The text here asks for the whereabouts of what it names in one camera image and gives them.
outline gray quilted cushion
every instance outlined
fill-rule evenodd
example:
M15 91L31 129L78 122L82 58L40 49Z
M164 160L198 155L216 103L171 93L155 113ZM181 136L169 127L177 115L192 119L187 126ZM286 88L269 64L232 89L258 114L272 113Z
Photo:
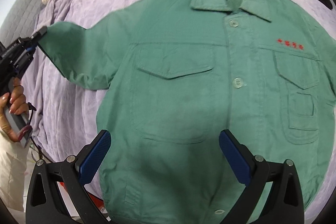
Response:
M35 18L42 7L41 0L16 0L0 28L0 41L8 46L18 37L33 34Z

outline green jacket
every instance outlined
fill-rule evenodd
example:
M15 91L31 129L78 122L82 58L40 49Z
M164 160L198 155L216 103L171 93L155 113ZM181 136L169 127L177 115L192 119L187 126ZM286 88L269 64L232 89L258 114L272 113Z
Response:
M254 155L293 160L305 207L322 184L336 43L290 0L141 0L88 30L56 23L40 46L69 81L109 89L100 181L119 223L220 223L244 189L219 148L226 128Z

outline lavender fleece blanket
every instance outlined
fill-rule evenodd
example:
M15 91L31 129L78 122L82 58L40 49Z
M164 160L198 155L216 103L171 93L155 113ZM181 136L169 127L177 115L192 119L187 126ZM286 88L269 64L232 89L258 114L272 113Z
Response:
M50 0L36 19L36 29L58 21L74 22L90 28L109 12L126 7L137 0ZM336 12L317 0L293 0L312 15L336 38ZM96 136L96 113L105 90L84 90L61 76L53 64L38 50L23 80L25 94L37 113L33 118L34 139L54 161L76 155ZM322 210L336 184L336 151L323 186L306 210L306 223ZM99 178L86 186L101 198Z

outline button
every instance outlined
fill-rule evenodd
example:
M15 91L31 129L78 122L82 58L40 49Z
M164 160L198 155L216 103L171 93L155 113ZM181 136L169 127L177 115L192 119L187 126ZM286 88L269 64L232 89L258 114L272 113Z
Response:
M238 23L238 21L236 21L236 20L231 20L231 21L229 22L229 25L230 25L231 27L236 28L236 27L238 27L239 23Z
M215 215L221 215L221 214L223 214L223 213L225 213L224 210L216 210L216 211L215 211Z
M244 82L240 77L238 77L233 80L232 84L235 89L239 89L244 85Z

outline red object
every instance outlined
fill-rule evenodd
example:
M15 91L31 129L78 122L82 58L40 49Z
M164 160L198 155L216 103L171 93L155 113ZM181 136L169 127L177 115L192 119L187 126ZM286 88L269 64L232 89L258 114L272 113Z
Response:
M63 182L60 182L60 185L63 186L63 188L68 192L67 188L65 187ZM93 201L93 203L98 207L99 210L101 210L104 207L104 201L102 201L99 198L96 198L95 196L89 194L91 200Z

